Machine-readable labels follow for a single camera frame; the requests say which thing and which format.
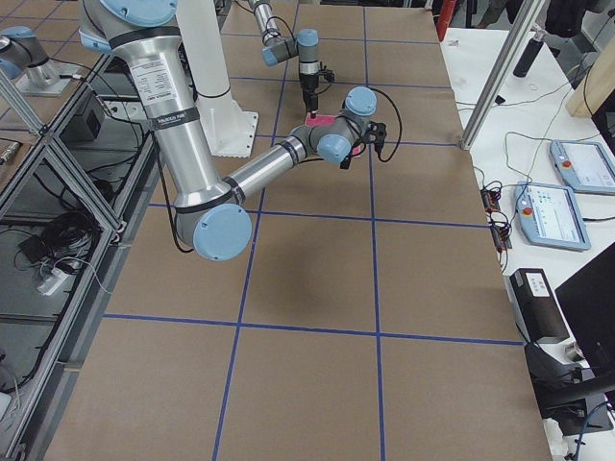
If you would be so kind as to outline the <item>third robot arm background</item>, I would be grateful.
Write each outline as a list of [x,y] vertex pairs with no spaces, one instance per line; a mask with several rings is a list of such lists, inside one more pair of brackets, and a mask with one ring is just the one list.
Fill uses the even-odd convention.
[[10,80],[48,61],[48,54],[31,28],[11,26],[1,31],[1,70]]

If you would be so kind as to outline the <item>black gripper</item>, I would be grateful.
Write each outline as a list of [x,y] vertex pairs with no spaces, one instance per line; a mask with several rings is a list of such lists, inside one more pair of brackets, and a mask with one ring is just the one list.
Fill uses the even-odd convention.
[[299,81],[306,111],[318,111],[318,95],[320,66],[318,61],[299,61]]

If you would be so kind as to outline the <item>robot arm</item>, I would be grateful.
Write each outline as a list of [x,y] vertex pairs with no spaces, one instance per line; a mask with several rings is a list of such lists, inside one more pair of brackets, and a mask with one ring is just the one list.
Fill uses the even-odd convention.
[[298,59],[299,81],[307,114],[314,118],[318,111],[321,75],[319,35],[314,29],[301,30],[295,35],[283,36],[269,1],[249,1],[249,8],[258,23],[263,48],[261,55],[267,66],[274,66],[293,58]]
[[325,126],[300,126],[268,152],[221,177],[214,157],[247,138],[256,117],[230,92],[210,1],[84,1],[80,35],[93,51],[120,58],[177,190],[174,233],[200,256],[223,261],[249,243],[245,199],[310,155],[340,163],[366,136],[375,93],[353,88]]

